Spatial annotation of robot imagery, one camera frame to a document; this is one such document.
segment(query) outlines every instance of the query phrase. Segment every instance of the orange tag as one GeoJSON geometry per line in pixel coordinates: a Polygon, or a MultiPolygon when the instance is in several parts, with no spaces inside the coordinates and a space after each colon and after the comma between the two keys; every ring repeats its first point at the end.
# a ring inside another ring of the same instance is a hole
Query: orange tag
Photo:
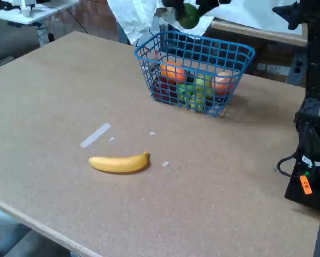
{"type": "Polygon", "coordinates": [[[310,187],[308,178],[306,176],[300,176],[300,182],[303,186],[305,194],[312,194],[312,189],[310,187]]]}

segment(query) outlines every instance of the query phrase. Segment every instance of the blue wire basket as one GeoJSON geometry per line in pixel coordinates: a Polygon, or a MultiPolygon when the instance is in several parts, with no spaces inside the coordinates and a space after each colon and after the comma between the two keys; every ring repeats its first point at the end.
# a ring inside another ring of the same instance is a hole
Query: blue wire basket
{"type": "Polygon", "coordinates": [[[255,55],[244,44],[163,31],[135,55],[152,97],[219,116],[255,55]]]}

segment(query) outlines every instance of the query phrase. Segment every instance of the white tape strip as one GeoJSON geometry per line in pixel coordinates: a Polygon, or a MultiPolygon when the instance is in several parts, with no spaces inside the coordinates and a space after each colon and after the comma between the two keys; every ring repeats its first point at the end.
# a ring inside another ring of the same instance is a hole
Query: white tape strip
{"type": "Polygon", "coordinates": [[[98,128],[92,135],[90,135],[85,141],[81,143],[81,147],[85,148],[93,143],[96,139],[98,139],[101,135],[103,135],[109,128],[110,124],[105,123],[100,128],[98,128]]]}

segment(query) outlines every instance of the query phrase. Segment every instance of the banana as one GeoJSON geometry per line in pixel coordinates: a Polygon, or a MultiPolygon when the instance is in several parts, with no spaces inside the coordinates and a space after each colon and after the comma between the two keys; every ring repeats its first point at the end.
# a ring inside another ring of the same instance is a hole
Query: banana
{"type": "Polygon", "coordinates": [[[149,153],[131,157],[91,157],[89,164],[100,171],[111,173],[131,173],[138,171],[148,164],[149,153]]]}

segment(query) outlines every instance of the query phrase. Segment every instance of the white cloth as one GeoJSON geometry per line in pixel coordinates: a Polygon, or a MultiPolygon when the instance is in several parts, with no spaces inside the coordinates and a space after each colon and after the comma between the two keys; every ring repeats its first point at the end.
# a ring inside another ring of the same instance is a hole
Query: white cloth
{"type": "MultiPolygon", "coordinates": [[[[184,2],[197,6],[196,0],[184,2]]],[[[295,0],[232,0],[230,4],[220,5],[201,17],[199,24],[193,29],[181,27],[174,18],[173,9],[168,9],[162,17],[180,31],[198,36],[204,34],[214,17],[258,29],[301,35],[301,25],[295,31],[290,31],[287,29],[288,23],[272,11],[274,6],[294,2],[295,0]]],[[[164,7],[162,0],[108,0],[108,4],[131,44],[148,32],[156,9],[164,7]]]]}

